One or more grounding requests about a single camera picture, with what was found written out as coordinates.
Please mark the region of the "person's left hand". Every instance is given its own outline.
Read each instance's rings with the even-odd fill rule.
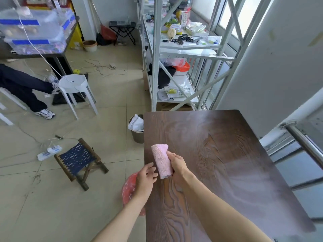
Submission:
[[[152,162],[144,165],[137,175],[134,197],[139,197],[144,203],[147,202],[152,191],[152,185],[156,182],[158,176],[158,173],[154,173],[156,167],[153,165]]]

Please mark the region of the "person's leg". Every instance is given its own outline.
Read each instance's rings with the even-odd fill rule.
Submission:
[[[15,84],[29,89],[34,89],[48,94],[51,94],[53,90],[56,89],[50,82],[42,81],[29,74],[12,69],[4,64],[0,64],[0,71],[3,80],[12,81]]]
[[[47,110],[47,105],[44,102],[37,99],[31,88],[8,80],[5,81],[5,83],[2,81],[0,87],[7,89],[10,93],[23,101],[31,111],[35,112],[36,115],[42,116],[46,119],[51,119],[55,116],[52,111]]]

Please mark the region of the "cardboard box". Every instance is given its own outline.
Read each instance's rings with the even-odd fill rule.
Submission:
[[[146,90],[149,90],[149,85],[148,85],[148,77],[147,77],[147,71],[146,70],[143,70],[142,71],[142,77],[143,77],[143,89],[146,91]]]
[[[170,111],[176,105],[178,105],[178,104],[176,104],[176,103],[160,103],[160,102],[158,102],[157,106],[156,106],[156,111]],[[193,109],[189,105],[183,105],[182,107],[180,107],[176,111],[188,111],[188,110],[193,110]]]

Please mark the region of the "dark table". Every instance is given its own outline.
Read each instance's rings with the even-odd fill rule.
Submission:
[[[69,35],[69,37],[66,39],[66,48],[64,52],[62,53],[51,53],[51,54],[42,54],[43,57],[47,60],[47,62],[53,66],[55,70],[57,70],[61,75],[68,75],[73,74],[73,70],[71,69],[71,66],[68,63],[68,60],[65,56],[65,52],[67,50],[67,46],[69,42],[72,39],[73,33],[75,31],[76,26],[79,22],[79,16],[76,16],[76,23],[74,24],[72,31]],[[0,39],[0,59],[27,59],[27,58],[41,58],[39,54],[31,54],[31,55],[19,55],[19,54],[13,54],[11,53],[12,47],[6,42],[4,42],[3,39]],[[61,79],[61,76],[55,72],[56,77],[58,80]],[[84,102],[85,94],[83,94],[83,97],[80,95],[80,93],[74,93],[75,100],[77,102]],[[66,104],[66,100],[63,97],[61,93],[54,95],[53,99],[53,105],[59,105],[59,104]]]
[[[238,110],[147,112],[145,164],[151,146],[168,144],[208,189],[270,238],[314,225]],[[147,241],[210,241],[181,188],[157,179],[146,203]]]
[[[134,45],[136,45],[136,40],[135,38],[132,36],[131,32],[136,28],[136,23],[135,22],[131,22],[131,24],[118,24],[117,21],[110,21],[109,22],[109,27],[116,32],[116,40],[118,39],[118,36],[121,37],[126,37],[129,36],[130,40],[132,41],[132,43]]]

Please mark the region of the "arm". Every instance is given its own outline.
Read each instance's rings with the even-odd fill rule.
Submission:
[[[168,158],[174,168],[173,179],[184,192],[190,207],[198,216],[212,241],[271,242],[255,224],[213,194],[190,172],[184,159],[171,152]]]
[[[92,240],[92,242],[118,241],[126,242],[139,213],[152,191],[152,185],[157,180],[158,173],[153,163],[145,165],[138,173],[136,190],[133,198]]]

